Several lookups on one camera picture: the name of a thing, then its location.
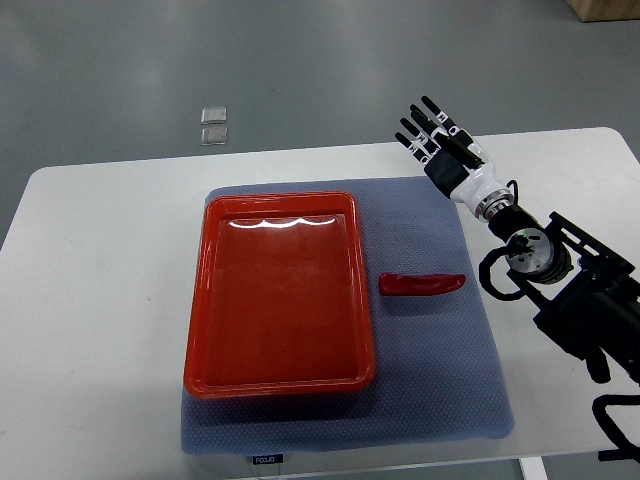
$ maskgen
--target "orange plastic tray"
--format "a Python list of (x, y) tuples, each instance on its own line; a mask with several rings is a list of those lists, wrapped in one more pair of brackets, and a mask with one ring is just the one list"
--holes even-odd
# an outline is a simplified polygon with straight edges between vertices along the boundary
[(201, 399), (353, 391), (374, 375), (355, 199), (322, 192), (212, 201), (187, 391)]

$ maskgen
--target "robotic arm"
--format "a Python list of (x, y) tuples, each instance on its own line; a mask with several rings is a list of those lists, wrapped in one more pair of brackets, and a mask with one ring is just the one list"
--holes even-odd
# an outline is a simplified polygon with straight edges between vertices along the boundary
[[(422, 102), (433, 120), (411, 105), (411, 118), (419, 128), (402, 118), (413, 139), (400, 132), (396, 139), (424, 165), (440, 192), (464, 203), (505, 243), (480, 263), (482, 287), (502, 301), (527, 296), (540, 310), (533, 319), (538, 328), (565, 352), (584, 360), (595, 382), (610, 380), (606, 352), (640, 384), (640, 283), (629, 276), (635, 267), (556, 212), (542, 227), (518, 205), (517, 183), (504, 185), (495, 178), (491, 158), (473, 137), (431, 99), (424, 96)], [(547, 299), (533, 284), (559, 282), (573, 270), (568, 248), (580, 256), (580, 271), (555, 298)], [(491, 266), (501, 257), (516, 292), (500, 292), (491, 283)], [(640, 405), (640, 395), (604, 395), (594, 401), (596, 420), (620, 449), (600, 452), (600, 459), (640, 462), (640, 448), (606, 414), (609, 405)]]

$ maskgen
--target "red chili pepper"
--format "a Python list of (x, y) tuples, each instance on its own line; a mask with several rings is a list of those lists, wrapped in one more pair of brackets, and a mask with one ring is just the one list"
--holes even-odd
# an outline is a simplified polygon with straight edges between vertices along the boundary
[(380, 295), (431, 296), (453, 292), (464, 285), (467, 277), (460, 275), (396, 275), (383, 273), (378, 281)]

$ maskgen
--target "concrete floor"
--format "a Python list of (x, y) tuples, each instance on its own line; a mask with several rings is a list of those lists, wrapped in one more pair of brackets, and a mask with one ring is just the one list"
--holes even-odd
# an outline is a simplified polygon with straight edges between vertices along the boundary
[[(392, 141), (423, 94), (472, 134), (607, 126), (640, 157), (640, 21), (582, 24), (565, 0), (0, 0), (0, 241), (39, 168)], [(209, 105), (228, 108), (226, 145), (199, 145)], [(640, 476), (595, 454), (545, 464)]]

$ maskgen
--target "gray placemat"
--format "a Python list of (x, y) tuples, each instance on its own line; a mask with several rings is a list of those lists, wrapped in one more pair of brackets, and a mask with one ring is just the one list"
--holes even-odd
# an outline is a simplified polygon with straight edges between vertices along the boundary
[[(228, 187), (223, 195), (346, 191), (358, 203), (376, 378), (349, 394), (198, 400), (183, 389), (182, 446), (261, 455), (503, 438), (513, 428), (500, 361), (454, 204), (427, 177)], [(436, 297), (381, 297), (378, 277), (464, 273)]]

